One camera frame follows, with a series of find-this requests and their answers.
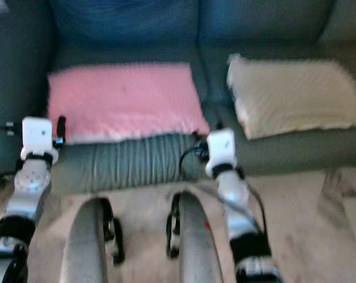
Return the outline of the blue sofa back cushion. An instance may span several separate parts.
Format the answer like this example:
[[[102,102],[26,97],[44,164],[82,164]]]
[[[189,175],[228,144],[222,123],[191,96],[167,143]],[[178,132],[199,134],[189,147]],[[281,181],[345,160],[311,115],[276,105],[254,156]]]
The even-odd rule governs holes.
[[[199,33],[200,0],[50,0],[63,45],[186,48]]]
[[[202,41],[315,41],[334,0],[200,0]]]

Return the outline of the pink pillow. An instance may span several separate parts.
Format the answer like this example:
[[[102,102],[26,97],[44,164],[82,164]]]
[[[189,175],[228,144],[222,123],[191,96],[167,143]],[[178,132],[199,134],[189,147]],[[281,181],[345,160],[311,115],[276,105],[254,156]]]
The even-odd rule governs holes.
[[[208,134],[189,64],[99,64],[48,76],[48,117],[65,117],[68,144]]]

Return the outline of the grey robot leg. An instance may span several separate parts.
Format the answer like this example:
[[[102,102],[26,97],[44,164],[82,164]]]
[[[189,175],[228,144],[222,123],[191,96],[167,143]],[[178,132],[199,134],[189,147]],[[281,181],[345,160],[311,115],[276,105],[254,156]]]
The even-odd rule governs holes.
[[[179,263],[178,283],[224,283],[207,213],[191,192],[173,195],[166,235],[166,254]]]
[[[68,232],[59,283],[108,283],[108,265],[121,264],[124,257],[123,229],[110,200],[86,200]]]

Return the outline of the beige pillow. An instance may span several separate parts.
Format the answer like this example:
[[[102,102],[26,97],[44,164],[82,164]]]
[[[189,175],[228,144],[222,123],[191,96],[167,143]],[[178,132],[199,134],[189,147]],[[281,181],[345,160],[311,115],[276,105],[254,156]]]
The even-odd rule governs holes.
[[[228,57],[226,84],[248,140],[356,127],[356,80],[336,60]]]

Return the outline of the grey right robot leg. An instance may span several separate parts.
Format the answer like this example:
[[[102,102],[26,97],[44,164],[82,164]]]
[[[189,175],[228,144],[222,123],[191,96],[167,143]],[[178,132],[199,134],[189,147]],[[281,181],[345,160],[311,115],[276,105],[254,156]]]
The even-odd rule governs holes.
[[[224,283],[207,213],[191,192],[173,195],[166,235],[166,254],[179,263],[178,283]]]

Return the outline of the grey left robot leg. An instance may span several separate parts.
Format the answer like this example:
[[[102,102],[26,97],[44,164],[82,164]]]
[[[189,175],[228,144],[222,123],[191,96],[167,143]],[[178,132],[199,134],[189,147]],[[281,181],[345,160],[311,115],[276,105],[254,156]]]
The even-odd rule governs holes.
[[[68,232],[59,283],[108,283],[108,265],[121,264],[124,257],[123,229],[110,200],[86,200]]]

